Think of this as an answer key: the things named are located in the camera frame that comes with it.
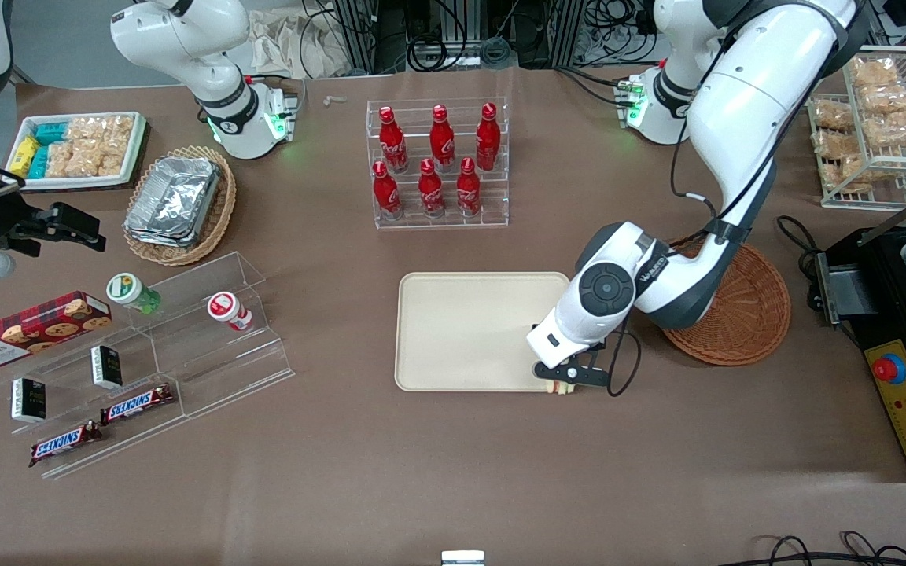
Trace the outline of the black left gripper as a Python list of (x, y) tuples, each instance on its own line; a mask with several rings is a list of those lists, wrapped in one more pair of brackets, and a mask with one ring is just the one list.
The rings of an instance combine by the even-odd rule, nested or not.
[(576, 386), (602, 387), (610, 384), (610, 370), (597, 368), (596, 361), (600, 351), (606, 347), (606, 337), (599, 343), (591, 345), (586, 351), (577, 352), (554, 368), (535, 362), (532, 375), (538, 379), (548, 380), (549, 391), (574, 391)]

